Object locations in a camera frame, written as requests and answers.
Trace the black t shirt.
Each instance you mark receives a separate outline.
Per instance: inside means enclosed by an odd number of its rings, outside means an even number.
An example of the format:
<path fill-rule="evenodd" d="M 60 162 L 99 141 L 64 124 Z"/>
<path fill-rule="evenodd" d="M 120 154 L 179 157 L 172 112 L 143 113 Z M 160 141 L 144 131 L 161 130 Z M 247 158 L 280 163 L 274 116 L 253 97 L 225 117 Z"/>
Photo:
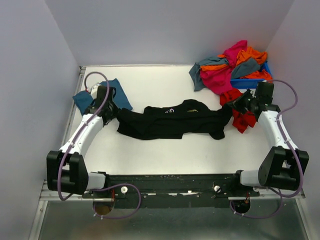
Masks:
<path fill-rule="evenodd" d="M 232 116 L 228 105 L 211 110 L 200 101 L 187 99 L 176 106 L 147 106 L 143 113 L 123 108 L 117 115 L 117 131 L 139 140 L 181 139 L 188 133 L 209 134 L 221 140 Z"/>

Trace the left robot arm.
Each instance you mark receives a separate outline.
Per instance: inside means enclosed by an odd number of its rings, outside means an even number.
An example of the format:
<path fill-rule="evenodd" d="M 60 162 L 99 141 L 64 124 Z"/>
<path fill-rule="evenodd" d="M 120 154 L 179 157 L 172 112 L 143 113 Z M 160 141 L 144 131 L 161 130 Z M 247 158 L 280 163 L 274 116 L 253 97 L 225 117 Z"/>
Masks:
<path fill-rule="evenodd" d="M 46 156 L 49 190 L 82 195 L 93 190 L 99 197 L 110 194 L 111 185 L 104 172 L 88 172 L 84 157 L 96 135 L 113 120 L 119 108 L 114 102 L 114 87 L 100 85 L 96 98 L 84 111 L 80 125 L 72 137 L 59 149 Z"/>

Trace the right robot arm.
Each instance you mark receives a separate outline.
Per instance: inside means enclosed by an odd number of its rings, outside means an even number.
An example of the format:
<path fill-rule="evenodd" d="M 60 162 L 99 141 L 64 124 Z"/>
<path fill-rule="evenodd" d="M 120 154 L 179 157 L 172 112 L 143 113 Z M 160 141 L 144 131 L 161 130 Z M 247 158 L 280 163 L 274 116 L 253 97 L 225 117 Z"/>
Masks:
<path fill-rule="evenodd" d="M 285 195 L 292 198 L 300 193 L 303 187 L 303 176 L 309 162 L 306 151 L 300 150 L 290 138 L 283 122 L 284 111 L 273 104 L 274 84 L 257 83 L 254 93 L 250 90 L 238 98 L 227 102 L 242 114 L 250 113 L 262 127 L 270 150 L 257 170 L 239 170 L 239 178 L 230 183 L 230 191 L 241 196 L 248 187 L 270 189 L 279 196 L 281 190 L 291 191 Z"/>

